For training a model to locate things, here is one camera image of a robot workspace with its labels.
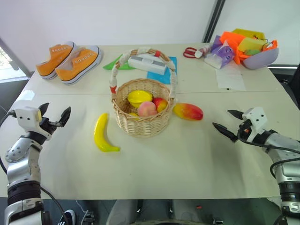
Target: toy banana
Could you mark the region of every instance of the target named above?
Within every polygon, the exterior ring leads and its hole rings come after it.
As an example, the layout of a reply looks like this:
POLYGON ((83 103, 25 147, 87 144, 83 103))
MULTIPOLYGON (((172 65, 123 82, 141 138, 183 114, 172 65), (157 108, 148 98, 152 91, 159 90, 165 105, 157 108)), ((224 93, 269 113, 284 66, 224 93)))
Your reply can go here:
POLYGON ((104 129, 107 122, 107 113, 103 113, 97 120, 95 129, 94 129, 94 141, 100 150, 109 152, 109 151, 120 151, 119 147, 111 146, 107 143, 106 139, 104 138, 104 129))

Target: white wall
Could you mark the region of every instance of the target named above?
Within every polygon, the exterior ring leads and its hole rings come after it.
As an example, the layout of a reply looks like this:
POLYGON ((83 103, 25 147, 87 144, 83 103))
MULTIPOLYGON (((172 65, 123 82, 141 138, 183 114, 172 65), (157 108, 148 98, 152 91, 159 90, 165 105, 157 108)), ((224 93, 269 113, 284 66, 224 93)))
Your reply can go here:
POLYGON ((274 64, 299 64, 300 0, 226 0, 212 38, 235 28, 276 39, 279 56, 274 64))
POLYGON ((0 0, 0 37, 33 71, 48 48, 201 42, 214 0, 0 0))

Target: scissors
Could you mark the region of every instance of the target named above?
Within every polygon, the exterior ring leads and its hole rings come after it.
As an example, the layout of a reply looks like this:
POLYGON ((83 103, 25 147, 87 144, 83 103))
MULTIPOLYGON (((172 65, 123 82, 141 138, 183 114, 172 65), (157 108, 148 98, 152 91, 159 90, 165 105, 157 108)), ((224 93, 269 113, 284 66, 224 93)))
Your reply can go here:
POLYGON ((197 49, 192 48, 192 47, 188 47, 184 50, 183 52, 183 56, 189 59, 194 59, 195 57, 195 52, 197 51, 197 49))

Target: orange sneaker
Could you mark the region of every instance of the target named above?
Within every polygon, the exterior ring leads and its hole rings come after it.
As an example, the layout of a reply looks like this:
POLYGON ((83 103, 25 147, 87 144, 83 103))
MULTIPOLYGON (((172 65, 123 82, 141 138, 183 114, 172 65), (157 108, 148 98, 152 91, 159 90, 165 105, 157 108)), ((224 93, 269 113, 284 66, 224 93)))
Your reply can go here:
POLYGON ((56 77, 55 68, 62 64, 67 57, 77 49, 77 46, 74 42, 66 42, 63 45, 55 45, 49 48, 50 59, 41 64, 37 64, 36 68, 38 73, 44 79, 53 79, 56 77))
POLYGON ((100 48, 95 45, 79 48, 71 53, 55 71, 63 83, 73 84, 97 66, 102 55, 100 48))

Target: white table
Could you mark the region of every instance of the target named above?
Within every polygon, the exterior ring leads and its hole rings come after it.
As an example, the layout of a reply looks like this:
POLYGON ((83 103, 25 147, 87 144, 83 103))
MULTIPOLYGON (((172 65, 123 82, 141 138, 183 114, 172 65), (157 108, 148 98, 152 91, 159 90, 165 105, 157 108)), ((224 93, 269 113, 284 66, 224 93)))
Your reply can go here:
MULTIPOLYGON (((188 46, 195 48, 203 44, 184 45, 150 45, 161 50, 168 56, 177 57, 178 86, 177 93, 199 93, 199 92, 231 92, 236 90, 219 89, 215 69, 206 64, 203 59, 188 59, 182 56, 184 49, 188 46)), ((140 45, 116 45, 100 46, 104 52, 104 58, 100 65, 90 71, 76 85, 67 86, 58 77, 53 80, 42 79, 37 72, 29 80, 25 90, 32 90, 39 95, 61 95, 61 94, 109 94, 110 70, 102 67, 114 61, 122 53, 138 48, 140 45)), ((247 91, 283 91, 284 89, 276 80, 269 69, 261 68, 249 70, 240 65, 243 80, 247 91)), ((118 74, 118 85, 129 80, 145 78, 147 72, 138 69, 122 70, 118 74)))
MULTIPOLYGON (((44 144, 39 161, 42 185, 60 199, 279 196, 269 172, 269 156, 260 148, 233 144, 211 123, 236 131, 240 120, 226 110, 263 106, 269 128, 299 139, 300 112, 284 91, 186 93, 178 94, 177 99, 200 106, 204 119, 186 121, 174 115, 161 134, 146 139, 128 136, 118 127, 109 95, 36 95, 32 101, 16 101, 12 108, 50 102, 45 116, 54 121, 66 107, 72 107, 67 125, 44 144), (107 136, 121 147, 120 152, 101 152, 93 142, 95 122, 102 113, 110 115, 107 136)), ((0 129, 2 158, 22 134, 16 119, 4 122, 0 129)), ((1 172, 1 197, 7 196, 6 180, 1 172)))

